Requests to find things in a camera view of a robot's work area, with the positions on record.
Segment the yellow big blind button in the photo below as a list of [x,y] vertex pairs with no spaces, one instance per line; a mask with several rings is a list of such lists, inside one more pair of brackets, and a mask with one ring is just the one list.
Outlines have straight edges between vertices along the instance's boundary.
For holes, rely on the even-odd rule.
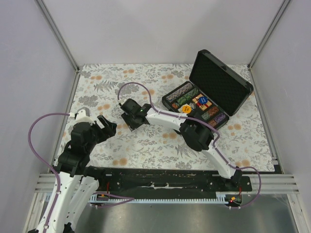
[[192,111],[192,108],[190,105],[185,104],[182,106],[181,110],[183,113],[189,114]]

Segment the keys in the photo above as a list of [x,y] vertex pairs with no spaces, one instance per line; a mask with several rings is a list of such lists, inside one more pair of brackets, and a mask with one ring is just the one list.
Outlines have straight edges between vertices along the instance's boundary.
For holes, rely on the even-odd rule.
[[190,103],[189,105],[190,105],[190,107],[191,107],[193,110],[196,109],[196,104],[195,104],[195,103],[192,102],[192,103]]

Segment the red playing card deck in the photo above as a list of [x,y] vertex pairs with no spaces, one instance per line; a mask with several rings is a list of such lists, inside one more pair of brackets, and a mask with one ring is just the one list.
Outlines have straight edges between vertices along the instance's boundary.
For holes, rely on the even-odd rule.
[[202,111],[205,111],[206,109],[208,109],[208,108],[212,105],[212,102],[208,99],[207,104],[200,104],[200,103],[198,102],[198,99],[199,99],[200,97],[202,97],[202,96],[203,96],[203,95],[200,94],[200,95],[196,96],[195,98],[193,98],[192,101],[193,101]]

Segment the blue small blind button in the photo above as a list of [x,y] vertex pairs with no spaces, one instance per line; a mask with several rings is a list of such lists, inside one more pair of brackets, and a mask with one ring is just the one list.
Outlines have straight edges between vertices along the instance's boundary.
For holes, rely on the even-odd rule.
[[207,99],[207,97],[202,96],[202,97],[200,97],[200,98],[198,99],[198,102],[199,102],[200,104],[207,104],[208,99]]

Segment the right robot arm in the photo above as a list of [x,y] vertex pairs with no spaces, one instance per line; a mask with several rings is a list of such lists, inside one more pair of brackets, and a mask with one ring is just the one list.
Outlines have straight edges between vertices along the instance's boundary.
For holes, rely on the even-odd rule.
[[240,186],[242,171],[233,166],[228,159],[217,149],[214,128],[203,122],[197,114],[174,113],[160,111],[151,104],[140,106],[133,99],[119,100],[119,105],[124,113],[121,115],[130,130],[148,125],[158,125],[179,132],[187,146],[192,150],[204,154],[214,164],[222,177],[223,187],[234,191]]

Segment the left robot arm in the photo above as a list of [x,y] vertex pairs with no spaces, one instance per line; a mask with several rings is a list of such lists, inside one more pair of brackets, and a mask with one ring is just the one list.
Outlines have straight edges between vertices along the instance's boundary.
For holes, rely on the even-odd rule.
[[107,185],[104,169],[88,163],[94,147],[116,134],[116,123],[102,115],[93,120],[84,109],[67,116],[75,120],[71,140],[59,156],[57,166],[49,166],[56,181],[45,213],[32,230],[34,233],[75,232],[90,197]]

